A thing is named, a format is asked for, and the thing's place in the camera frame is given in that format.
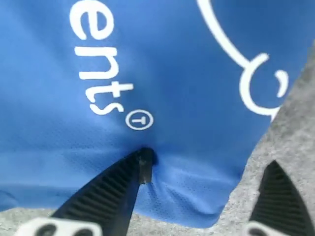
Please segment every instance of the ribbed black plastic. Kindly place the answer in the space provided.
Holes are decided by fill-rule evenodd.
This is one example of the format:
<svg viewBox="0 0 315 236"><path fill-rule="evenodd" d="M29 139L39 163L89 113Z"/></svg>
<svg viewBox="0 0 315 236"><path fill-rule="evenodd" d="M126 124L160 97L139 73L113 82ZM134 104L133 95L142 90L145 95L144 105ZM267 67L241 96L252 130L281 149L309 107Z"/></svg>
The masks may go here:
<svg viewBox="0 0 315 236"><path fill-rule="evenodd" d="M290 236L315 236L311 218L292 181L273 161L265 170L250 221Z"/></svg>
<svg viewBox="0 0 315 236"><path fill-rule="evenodd" d="M104 236L125 236L139 185L151 181L153 151L142 148L76 192L52 217L98 223Z"/></svg>

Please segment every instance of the blue fabric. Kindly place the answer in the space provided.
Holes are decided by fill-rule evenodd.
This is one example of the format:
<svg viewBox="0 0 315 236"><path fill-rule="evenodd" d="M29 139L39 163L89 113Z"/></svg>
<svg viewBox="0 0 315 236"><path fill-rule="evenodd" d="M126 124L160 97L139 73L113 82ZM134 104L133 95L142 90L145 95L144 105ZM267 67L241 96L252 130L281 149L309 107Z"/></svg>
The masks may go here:
<svg viewBox="0 0 315 236"><path fill-rule="evenodd" d="M136 212L213 225L306 62L314 12L313 0L1 1L0 210L58 208L146 146L158 163Z"/></svg>

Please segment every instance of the blue mesh fabric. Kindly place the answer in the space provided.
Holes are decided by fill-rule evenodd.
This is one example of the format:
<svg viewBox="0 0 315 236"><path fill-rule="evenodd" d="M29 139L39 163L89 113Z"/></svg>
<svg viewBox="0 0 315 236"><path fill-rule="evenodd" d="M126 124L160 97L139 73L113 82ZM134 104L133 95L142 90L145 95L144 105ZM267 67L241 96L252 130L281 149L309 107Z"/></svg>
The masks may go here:
<svg viewBox="0 0 315 236"><path fill-rule="evenodd" d="M135 210L213 225L306 62L314 12L313 0L1 1L0 210L58 208L146 146L158 162Z"/></svg>

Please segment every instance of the white cartoon outline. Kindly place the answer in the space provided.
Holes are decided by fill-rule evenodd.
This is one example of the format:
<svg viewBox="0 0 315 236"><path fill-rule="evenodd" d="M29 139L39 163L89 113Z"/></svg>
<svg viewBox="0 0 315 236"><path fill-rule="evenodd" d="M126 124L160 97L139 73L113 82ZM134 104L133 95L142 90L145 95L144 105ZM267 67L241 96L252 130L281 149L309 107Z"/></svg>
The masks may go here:
<svg viewBox="0 0 315 236"><path fill-rule="evenodd" d="M233 45L233 43L229 40L229 38L226 36L223 29L221 28L213 11L211 0L196 1L201 11L202 17L206 22L213 37L216 39L222 49L229 55L229 57L244 69L240 78L239 92L245 106L254 113L263 116L270 116L272 122L276 117L278 111L280 110L281 106L275 108L260 107L252 100L250 92L252 76L257 68L269 59L268 54L260 53L252 60L246 59ZM288 74L284 70L277 70L274 75L278 79L280 84L277 97L282 97L285 95L288 88Z"/></svg>

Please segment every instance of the gray fabric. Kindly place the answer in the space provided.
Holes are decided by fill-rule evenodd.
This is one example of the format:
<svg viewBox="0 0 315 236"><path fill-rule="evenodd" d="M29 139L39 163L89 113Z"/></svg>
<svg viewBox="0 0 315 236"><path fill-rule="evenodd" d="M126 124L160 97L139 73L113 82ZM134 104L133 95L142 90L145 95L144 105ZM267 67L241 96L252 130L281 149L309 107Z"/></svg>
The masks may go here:
<svg viewBox="0 0 315 236"><path fill-rule="evenodd" d="M248 161L243 179L231 194L219 222L210 229L189 229L134 215L130 236L239 236L258 195L264 167L276 159L300 190L315 219L315 54L266 135ZM49 210L13 209L0 213L0 235L13 235L29 219Z"/></svg>

